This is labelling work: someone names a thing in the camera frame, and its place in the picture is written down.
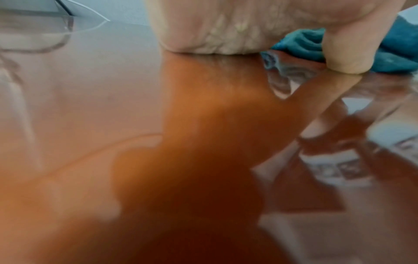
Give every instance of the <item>fabric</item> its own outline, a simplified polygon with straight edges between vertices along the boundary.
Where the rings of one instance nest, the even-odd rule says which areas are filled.
[[[272,47],[292,56],[325,62],[322,38],[325,29],[297,30]],[[418,70],[418,25],[398,16],[383,39],[371,69],[381,73],[410,73]]]

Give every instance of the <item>skin crease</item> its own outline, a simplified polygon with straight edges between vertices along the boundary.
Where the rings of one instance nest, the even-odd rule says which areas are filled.
[[[174,52],[245,54],[300,28],[327,29],[328,68],[368,71],[403,7],[417,0],[146,0],[161,45]]]

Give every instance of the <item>glossy brown table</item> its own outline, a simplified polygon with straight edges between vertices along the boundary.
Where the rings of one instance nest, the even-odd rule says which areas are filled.
[[[418,260],[412,75],[0,20],[0,263]]]

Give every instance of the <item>towel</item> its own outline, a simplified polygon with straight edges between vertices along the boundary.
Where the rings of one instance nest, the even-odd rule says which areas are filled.
[[[297,30],[272,47],[292,56],[325,62],[322,38],[325,29]],[[371,69],[379,73],[411,73],[418,70],[418,25],[398,16],[383,39]]]

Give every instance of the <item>cloth fold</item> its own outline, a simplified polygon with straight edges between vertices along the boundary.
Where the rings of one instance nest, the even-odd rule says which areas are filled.
[[[292,56],[325,62],[322,39],[325,29],[296,30],[272,47]],[[418,25],[398,16],[383,39],[371,69],[380,73],[410,73],[418,70]]]

